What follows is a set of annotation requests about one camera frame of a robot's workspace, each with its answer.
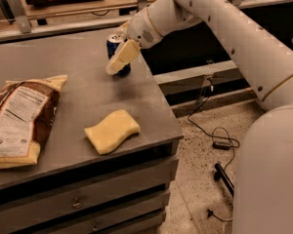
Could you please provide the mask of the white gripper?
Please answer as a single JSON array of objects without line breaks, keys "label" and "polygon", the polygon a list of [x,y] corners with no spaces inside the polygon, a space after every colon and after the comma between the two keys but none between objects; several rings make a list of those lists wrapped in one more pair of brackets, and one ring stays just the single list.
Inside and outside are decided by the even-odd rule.
[{"label": "white gripper", "polygon": [[162,40],[162,36],[155,30],[148,16],[147,8],[121,24],[117,32],[130,40],[106,42],[109,61],[105,71],[109,75],[127,76],[131,71],[130,62],[139,55],[140,46],[142,49],[149,49]]}]

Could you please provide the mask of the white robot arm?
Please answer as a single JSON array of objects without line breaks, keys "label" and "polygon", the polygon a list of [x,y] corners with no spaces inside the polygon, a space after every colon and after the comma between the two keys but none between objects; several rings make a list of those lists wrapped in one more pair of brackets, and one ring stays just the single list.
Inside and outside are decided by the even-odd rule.
[{"label": "white robot arm", "polygon": [[115,74],[141,49],[205,22],[264,114],[240,143],[232,234],[293,234],[293,51],[228,0],[156,0],[118,27],[126,37],[107,63]]}]

